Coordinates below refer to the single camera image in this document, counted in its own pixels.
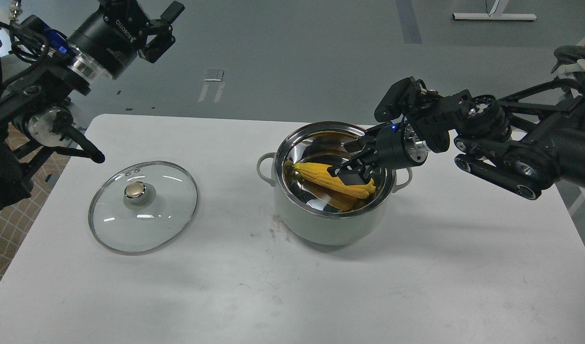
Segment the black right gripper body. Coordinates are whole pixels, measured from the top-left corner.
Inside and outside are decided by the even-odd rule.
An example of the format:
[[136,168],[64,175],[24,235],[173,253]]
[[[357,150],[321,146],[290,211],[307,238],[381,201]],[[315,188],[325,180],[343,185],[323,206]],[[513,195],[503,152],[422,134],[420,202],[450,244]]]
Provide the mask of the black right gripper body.
[[360,152],[357,159],[366,166],[399,170],[421,166],[428,157],[428,146],[408,122],[382,123],[365,131],[377,137],[377,152]]

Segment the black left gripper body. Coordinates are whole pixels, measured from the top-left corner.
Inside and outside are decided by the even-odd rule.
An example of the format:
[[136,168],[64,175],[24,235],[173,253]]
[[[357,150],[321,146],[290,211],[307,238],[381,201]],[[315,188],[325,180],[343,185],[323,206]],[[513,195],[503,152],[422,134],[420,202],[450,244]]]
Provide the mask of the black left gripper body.
[[148,18],[136,0],[101,0],[66,41],[116,80],[137,57],[155,63],[176,37],[172,23]]

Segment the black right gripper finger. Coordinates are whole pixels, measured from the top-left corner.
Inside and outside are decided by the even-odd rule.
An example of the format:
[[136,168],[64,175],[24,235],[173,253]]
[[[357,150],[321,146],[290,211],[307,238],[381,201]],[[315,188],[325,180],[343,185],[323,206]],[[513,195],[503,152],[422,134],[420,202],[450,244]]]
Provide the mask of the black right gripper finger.
[[360,154],[360,152],[370,152],[375,154],[377,150],[377,137],[373,135],[363,135],[362,137],[344,143],[343,148],[349,154]]
[[366,185],[370,182],[370,170],[366,165],[346,162],[342,165],[330,166],[327,172],[333,178],[339,178],[344,185]]

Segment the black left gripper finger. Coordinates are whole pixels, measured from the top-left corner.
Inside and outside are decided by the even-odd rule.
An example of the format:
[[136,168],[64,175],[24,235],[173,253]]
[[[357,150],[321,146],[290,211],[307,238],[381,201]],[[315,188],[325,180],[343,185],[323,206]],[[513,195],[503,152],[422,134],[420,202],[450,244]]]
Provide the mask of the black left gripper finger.
[[160,20],[167,23],[173,23],[183,13],[185,6],[178,2],[172,1],[160,15]]

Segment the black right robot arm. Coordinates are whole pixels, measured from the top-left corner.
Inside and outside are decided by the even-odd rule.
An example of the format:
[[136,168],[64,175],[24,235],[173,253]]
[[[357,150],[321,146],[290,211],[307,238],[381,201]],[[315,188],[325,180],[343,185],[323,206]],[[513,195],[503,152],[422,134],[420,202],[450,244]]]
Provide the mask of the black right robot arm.
[[397,81],[376,107],[378,125],[346,143],[352,157],[327,172],[367,184],[375,169],[421,166],[453,144],[458,168],[525,199],[560,180],[585,189],[585,46],[554,56],[553,80],[502,98],[445,97],[412,76]]

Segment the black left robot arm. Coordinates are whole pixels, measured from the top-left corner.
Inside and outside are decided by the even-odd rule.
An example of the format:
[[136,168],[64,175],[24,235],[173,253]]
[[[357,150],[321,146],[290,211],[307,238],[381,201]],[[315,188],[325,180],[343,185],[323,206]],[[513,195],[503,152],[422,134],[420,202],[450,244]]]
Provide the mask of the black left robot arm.
[[69,95],[87,95],[100,75],[118,78],[137,58],[156,62],[176,42],[172,1],[150,19],[135,0],[101,0],[70,36],[31,15],[0,21],[0,210],[31,197],[32,177],[52,154],[105,156],[74,126]]

